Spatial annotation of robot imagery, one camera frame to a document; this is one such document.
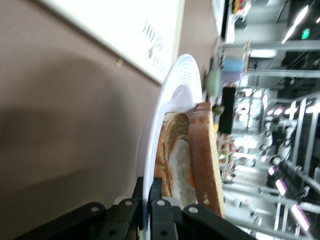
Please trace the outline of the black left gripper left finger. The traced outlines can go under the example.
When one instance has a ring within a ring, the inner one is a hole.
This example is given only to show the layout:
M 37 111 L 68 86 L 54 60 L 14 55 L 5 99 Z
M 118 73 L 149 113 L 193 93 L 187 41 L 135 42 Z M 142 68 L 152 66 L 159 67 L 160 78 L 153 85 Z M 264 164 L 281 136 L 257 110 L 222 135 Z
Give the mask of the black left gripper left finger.
M 110 208 L 87 203 L 32 229 L 17 240 L 137 240 L 143 227 L 143 178 L 132 197 L 118 197 Z

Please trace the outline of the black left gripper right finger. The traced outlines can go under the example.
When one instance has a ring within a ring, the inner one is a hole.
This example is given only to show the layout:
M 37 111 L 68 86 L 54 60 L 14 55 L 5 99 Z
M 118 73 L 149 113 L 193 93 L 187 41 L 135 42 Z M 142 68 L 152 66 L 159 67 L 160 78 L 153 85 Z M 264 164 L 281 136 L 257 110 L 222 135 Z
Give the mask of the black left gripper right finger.
M 150 238 L 152 240 L 253 240 L 205 206 L 184 209 L 174 198 L 162 196 L 162 178 L 155 177 L 149 192 Z

